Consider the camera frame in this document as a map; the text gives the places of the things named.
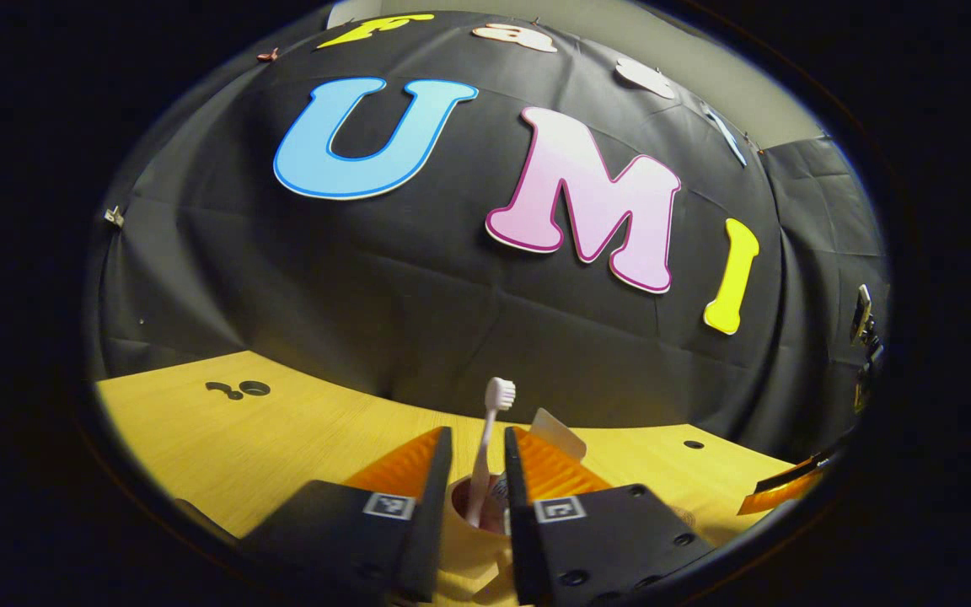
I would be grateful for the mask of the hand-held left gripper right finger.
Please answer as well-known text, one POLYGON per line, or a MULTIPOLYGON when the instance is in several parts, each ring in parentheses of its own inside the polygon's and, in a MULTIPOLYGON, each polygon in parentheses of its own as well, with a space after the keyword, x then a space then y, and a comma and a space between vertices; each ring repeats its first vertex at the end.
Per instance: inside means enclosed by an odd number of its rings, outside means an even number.
POLYGON ((610 486, 527 430, 506 429, 504 461, 520 604, 632 606, 712 553, 651 488, 610 486))

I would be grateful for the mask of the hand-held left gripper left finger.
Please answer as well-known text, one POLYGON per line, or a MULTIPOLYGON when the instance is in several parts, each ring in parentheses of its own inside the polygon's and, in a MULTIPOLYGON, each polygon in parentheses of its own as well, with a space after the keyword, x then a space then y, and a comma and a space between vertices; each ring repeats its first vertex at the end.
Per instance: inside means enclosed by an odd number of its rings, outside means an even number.
POLYGON ((309 481, 238 547, 294 604, 429 604, 451 462, 435 427, 342 483, 309 481))

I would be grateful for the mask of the wooden desktop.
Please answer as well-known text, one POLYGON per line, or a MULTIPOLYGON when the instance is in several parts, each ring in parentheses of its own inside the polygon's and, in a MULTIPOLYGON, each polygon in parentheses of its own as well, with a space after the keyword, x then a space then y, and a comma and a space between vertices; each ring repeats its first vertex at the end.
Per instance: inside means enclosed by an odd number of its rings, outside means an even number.
POLYGON ((713 548, 759 522, 763 512, 737 515, 741 502, 787 467, 689 419, 697 396, 727 395, 727 381, 706 370, 671 373, 522 346, 489 346, 467 360, 398 353, 361 377, 334 366, 334 357, 293 363, 243 350, 149 364, 97 381, 95 391, 123 452, 263 580, 238 541, 309 481, 342 483, 441 426, 452 430, 446 492, 471 477, 494 377, 512 381, 517 395, 494 423, 491 474, 502 472, 506 429, 527 429, 544 408, 586 443, 589 471, 610 486, 651 488, 713 548))

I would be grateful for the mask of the white toothpaste tube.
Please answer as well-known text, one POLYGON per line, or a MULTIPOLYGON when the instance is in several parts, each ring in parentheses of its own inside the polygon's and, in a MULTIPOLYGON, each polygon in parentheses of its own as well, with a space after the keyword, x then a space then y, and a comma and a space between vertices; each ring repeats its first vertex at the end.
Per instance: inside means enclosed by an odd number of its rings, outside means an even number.
MULTIPOLYGON (((582 464, 587 445, 566 424, 544 408, 535 412, 527 429, 515 427, 529 501, 566 498, 608 488, 596 473, 582 464)), ((488 485, 480 515, 480 527, 491 533, 509 534, 507 474, 494 476, 488 485)))

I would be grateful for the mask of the white toothbrush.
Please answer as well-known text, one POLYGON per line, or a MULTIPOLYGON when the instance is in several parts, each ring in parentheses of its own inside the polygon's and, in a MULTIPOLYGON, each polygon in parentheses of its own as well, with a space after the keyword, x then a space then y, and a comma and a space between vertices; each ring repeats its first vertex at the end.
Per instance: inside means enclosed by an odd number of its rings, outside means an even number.
POLYGON ((475 454, 475 462, 471 470, 469 479, 469 499, 467 499, 465 519, 469 525, 479 528, 483 503, 489 491, 490 469, 488 465, 488 453, 491 444, 492 431, 498 412, 508 411, 515 403, 517 395, 516 385, 507 379, 494 377, 485 386, 483 395, 483 427, 480 435, 480 444, 475 454))

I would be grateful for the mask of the beige cup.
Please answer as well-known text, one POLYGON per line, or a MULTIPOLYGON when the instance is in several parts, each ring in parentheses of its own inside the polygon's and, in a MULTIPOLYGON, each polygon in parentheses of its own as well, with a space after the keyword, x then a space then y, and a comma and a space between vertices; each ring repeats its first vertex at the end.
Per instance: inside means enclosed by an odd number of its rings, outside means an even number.
POLYGON ((470 477, 448 487, 436 604, 440 607, 518 607, 507 501, 486 496, 480 526, 466 521, 470 477))

